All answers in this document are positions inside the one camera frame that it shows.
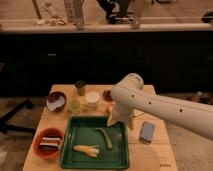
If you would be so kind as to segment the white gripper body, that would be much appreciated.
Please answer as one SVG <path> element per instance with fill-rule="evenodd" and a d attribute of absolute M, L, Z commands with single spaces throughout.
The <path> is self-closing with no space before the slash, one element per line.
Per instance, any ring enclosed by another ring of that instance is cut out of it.
<path fill-rule="evenodd" d="M 124 123 L 130 130 L 132 130 L 134 128 L 133 119 L 133 110 L 117 111 L 115 108 L 113 108 L 112 113 L 109 115 L 107 120 L 107 126 L 110 127 L 117 122 L 121 122 Z"/>

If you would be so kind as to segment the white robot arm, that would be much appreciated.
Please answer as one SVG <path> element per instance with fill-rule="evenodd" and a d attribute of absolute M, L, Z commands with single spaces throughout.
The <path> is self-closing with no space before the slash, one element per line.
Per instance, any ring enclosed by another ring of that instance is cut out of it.
<path fill-rule="evenodd" d="M 134 111 L 139 110 L 213 140 L 213 105 L 149 94 L 143 87 L 144 81 L 136 73 L 126 75 L 112 87 L 115 106 L 108 126 L 122 122 L 132 129 Z"/>

